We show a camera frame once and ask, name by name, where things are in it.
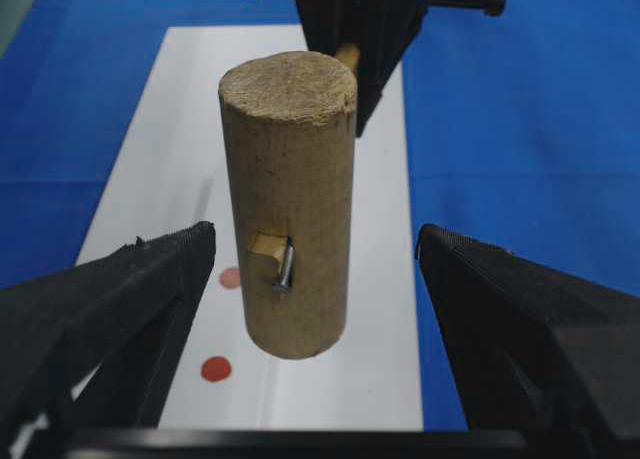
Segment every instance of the blue surface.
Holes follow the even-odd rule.
[[[0,60],[0,286],[75,261],[167,27],[297,21],[292,0],[37,0]],[[433,9],[404,60],[414,234],[640,294],[637,24],[640,0]],[[423,284],[425,427],[463,428]]]
[[[640,295],[638,24],[640,0],[432,9],[404,59],[414,237],[435,223]],[[462,428],[416,283],[425,427]]]

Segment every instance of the wooden dowel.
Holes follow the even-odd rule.
[[[249,61],[220,81],[247,330],[279,357],[316,355],[345,326],[356,88],[316,52]]]
[[[345,42],[336,52],[336,59],[347,66],[354,75],[358,74],[358,63],[360,62],[360,49],[353,42]]]

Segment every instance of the cylinder top surface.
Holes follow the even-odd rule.
[[[266,121],[321,126],[356,106],[353,73],[319,52],[283,52],[234,67],[220,80],[225,104]]]

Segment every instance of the black mount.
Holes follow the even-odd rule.
[[[360,136],[382,97],[404,51],[420,32],[429,6],[481,9],[502,13],[506,0],[296,0],[311,51],[334,56],[341,44],[358,45],[358,117]]]

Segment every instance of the red dot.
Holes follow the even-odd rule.
[[[231,363],[226,357],[210,357],[202,364],[200,374],[209,382],[222,381],[231,375]]]
[[[240,287],[240,269],[237,267],[227,267],[220,274],[220,284],[225,289],[235,289]]]

